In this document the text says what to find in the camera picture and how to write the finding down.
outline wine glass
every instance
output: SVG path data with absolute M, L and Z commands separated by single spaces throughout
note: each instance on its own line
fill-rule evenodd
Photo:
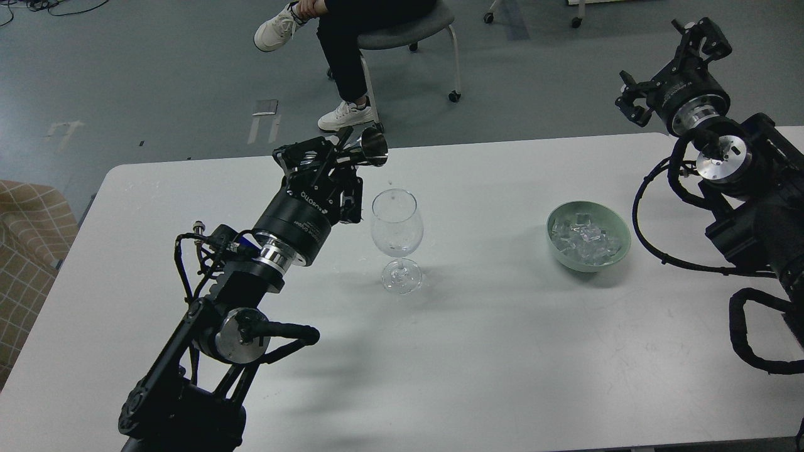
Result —
M 421 243 L 425 226 L 421 223 L 416 197 L 409 191 L 392 188 L 371 203 L 371 238 L 380 251 L 396 257 L 383 270 L 383 287 L 395 294 L 407 294 L 421 286 L 421 269 L 416 262 L 402 259 Z

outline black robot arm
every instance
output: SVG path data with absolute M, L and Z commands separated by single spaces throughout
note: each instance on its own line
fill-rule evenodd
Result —
M 726 117 L 730 100 L 708 71 L 712 61 L 732 52 L 720 28 L 709 18 L 681 27 L 681 44 L 673 60 L 650 81 L 636 83 L 621 72 L 626 83 L 615 105 L 626 117 L 647 124 L 656 112 L 667 131 L 678 137 L 669 158 L 645 178 L 634 200 L 634 230 L 639 240 L 662 263 L 685 269 L 722 274 L 775 277 L 789 302 L 756 290 L 732 297 L 732 345 L 748 364 L 771 373 L 801 373 L 804 363 L 780 364 L 753 354 L 747 341 L 743 306 L 754 301 L 781 311 L 791 331 L 804 346 L 804 155 L 758 113 L 742 123 Z M 634 102 L 645 100 L 645 107 Z M 689 145 L 698 151 L 687 159 Z M 708 210 L 714 223 L 705 229 L 732 268 L 716 268 L 681 261 L 657 250 L 642 235 L 638 205 L 642 194 L 659 173 L 667 171 L 673 192 L 685 203 Z M 680 182 L 682 176 L 700 177 L 700 195 Z M 741 201 L 738 207 L 728 199 Z
M 346 128 L 275 150 L 285 177 L 252 229 L 238 233 L 220 225 L 204 236 L 197 222 L 193 233 L 177 237 L 174 258 L 187 312 L 122 407 L 118 429 L 130 437 L 125 452 L 231 452 L 242 442 L 243 403 L 259 366 L 318 341 L 315 328 L 272 322 L 257 305 L 265 294 L 281 291 L 291 265 L 313 263 L 333 225 L 360 221 L 363 185 L 357 166 L 382 166 L 388 145 L 376 129 L 365 129 L 346 145 L 350 134 Z M 195 291 L 184 271 L 182 240 L 195 241 L 203 275 Z M 200 296 L 209 281 L 215 284 Z M 272 337 L 295 340 L 268 351 Z M 229 365 L 211 391 L 198 386 L 201 353 Z M 180 364 L 185 354 L 191 360 L 189 378 Z

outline black pants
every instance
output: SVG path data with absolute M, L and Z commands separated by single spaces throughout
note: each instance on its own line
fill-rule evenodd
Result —
M 325 0 L 329 14 L 318 20 L 318 40 L 332 70 L 338 94 L 355 101 L 366 93 L 357 36 L 423 17 L 435 0 Z

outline black cable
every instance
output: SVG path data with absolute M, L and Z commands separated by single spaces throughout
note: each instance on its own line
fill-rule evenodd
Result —
M 690 129 L 685 132 L 673 146 L 673 152 L 668 159 L 669 165 L 667 168 L 667 182 L 673 192 L 685 203 L 692 204 L 697 208 L 711 210 L 709 201 L 700 196 L 693 195 L 686 188 L 681 185 L 679 181 L 679 172 L 683 164 L 684 154 L 687 152 L 687 145 L 693 140 L 697 141 L 711 141 L 717 140 L 717 135 L 713 132 L 701 129 Z
M 6 0 L 6 6 L 8 7 L 8 12 L 11 13 L 11 18 L 6 20 L 4 23 L 0 23 L 0 27 L 2 27 L 4 25 L 8 25 L 9 23 L 11 23 L 12 20 L 14 20 L 14 11 L 11 9 L 11 5 L 13 5 L 15 3 L 16 3 L 16 1 Z
M 176 269 L 178 270 L 179 277 L 182 278 L 182 286 L 184 287 L 184 294 L 186 296 L 185 302 L 189 304 L 193 300 L 195 300 L 195 298 L 192 297 L 190 280 L 187 279 L 187 271 L 184 269 L 184 261 L 182 260 L 182 240 L 185 239 L 196 239 L 206 241 L 207 237 L 193 233 L 181 234 L 176 237 L 173 249 L 173 261 L 176 264 Z
M 679 267 L 681 269 L 687 270 L 695 270 L 699 272 L 709 272 L 709 273 L 720 273 L 724 276 L 728 276 L 730 274 L 737 275 L 737 276 L 746 276 L 746 277 L 768 277 L 776 279 L 776 274 L 772 271 L 765 270 L 765 271 L 746 271 L 742 269 L 738 269 L 737 267 L 710 267 L 707 265 L 700 265 L 694 264 L 692 262 L 683 261 L 678 259 L 677 257 L 673 257 L 668 253 L 663 252 L 662 250 L 653 246 L 646 238 L 642 235 L 642 230 L 639 228 L 639 201 L 645 195 L 645 190 L 648 188 L 651 182 L 656 179 L 656 176 L 660 175 L 664 171 L 669 169 L 671 157 L 664 158 L 661 162 L 658 163 L 654 167 L 654 169 L 648 173 L 647 176 L 642 180 L 642 184 L 639 186 L 639 190 L 637 190 L 637 194 L 634 197 L 634 206 L 631 209 L 631 221 L 634 223 L 634 233 L 636 233 L 637 238 L 639 239 L 642 246 L 645 247 L 651 254 L 658 257 L 661 260 L 662 264 L 670 264 L 675 267 Z
M 25 6 L 28 7 L 29 11 L 41 11 L 46 10 L 51 3 L 48 0 L 35 0 L 33 2 L 25 2 Z
M 93 6 L 92 8 L 89 8 L 88 10 L 76 11 L 76 12 L 73 12 L 73 13 L 53 14 L 53 13 L 51 12 L 51 10 L 52 10 L 53 8 L 57 7 L 58 5 L 61 5 L 63 2 L 66 2 L 66 1 L 67 1 L 67 0 L 57 0 L 57 1 L 56 1 L 56 3 L 54 3 L 54 4 L 52 4 L 52 5 L 50 5 L 50 6 L 48 6 L 48 7 L 47 7 L 47 13 L 48 13 L 49 15 L 53 16 L 53 17 L 72 16 L 72 15 L 76 15 L 76 14 L 88 13 L 88 12 L 89 12 L 89 11 L 91 11 L 91 10 L 96 10 L 96 9 L 100 8 L 101 6 L 105 5 L 106 3 L 109 3 L 109 0 L 104 0 L 104 1 L 103 1 L 103 2 L 101 2 L 99 5 L 97 5 L 97 6 Z
M 728 301 L 728 331 L 734 352 L 753 368 L 768 373 L 794 375 L 804 373 L 804 360 L 770 361 L 757 356 L 749 345 L 749 330 L 745 322 L 745 303 L 755 302 L 789 314 L 795 305 L 771 294 L 747 287 L 738 290 Z
M 193 293 L 193 298 L 192 299 L 195 300 L 196 298 L 199 297 L 199 295 L 201 294 L 201 289 L 212 278 L 212 273 L 215 272 L 215 269 L 217 269 L 219 267 L 221 260 L 223 260 L 223 258 L 224 258 L 223 250 L 227 249 L 230 244 L 237 243 L 237 241 L 242 236 L 244 236 L 246 234 L 250 234 L 250 233 L 252 233 L 251 229 L 247 229 L 245 231 L 240 231 L 240 232 L 237 233 L 236 236 L 234 236 L 234 238 L 232 240 L 230 240 L 229 242 L 223 244 L 223 246 L 221 247 L 220 251 L 215 254 L 215 260 L 212 261 L 212 265 L 210 265 L 210 267 L 207 270 L 207 272 L 203 275 L 203 278 L 201 279 L 201 282 L 195 287 L 195 292 Z
M 199 241 L 199 242 L 195 242 L 195 256 L 196 256 L 196 257 L 198 258 L 198 260 L 199 260 L 199 266 L 200 266 L 200 267 L 203 269 L 203 268 L 204 268 L 204 266 L 205 266 L 204 262 L 205 262 L 207 259 L 206 259 L 206 258 L 204 257 L 204 255 L 203 255 L 203 252 L 204 252 L 205 250 L 204 250 L 203 248 L 201 248 L 201 245 L 202 245 L 202 243 L 201 243 L 200 241 Z

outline white sneaker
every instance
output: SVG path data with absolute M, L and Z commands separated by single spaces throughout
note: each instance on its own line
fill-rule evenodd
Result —
M 331 111 L 318 120 L 318 128 L 325 132 L 337 132 L 349 125 L 363 124 L 373 121 L 371 105 L 366 102 L 366 108 L 358 109 L 356 104 L 343 101 L 334 111 Z
M 305 22 L 296 20 L 296 16 L 290 10 L 290 3 L 285 6 L 271 20 L 263 22 L 254 34 L 254 45 L 262 51 L 275 51 L 287 43 L 293 33 L 303 26 Z

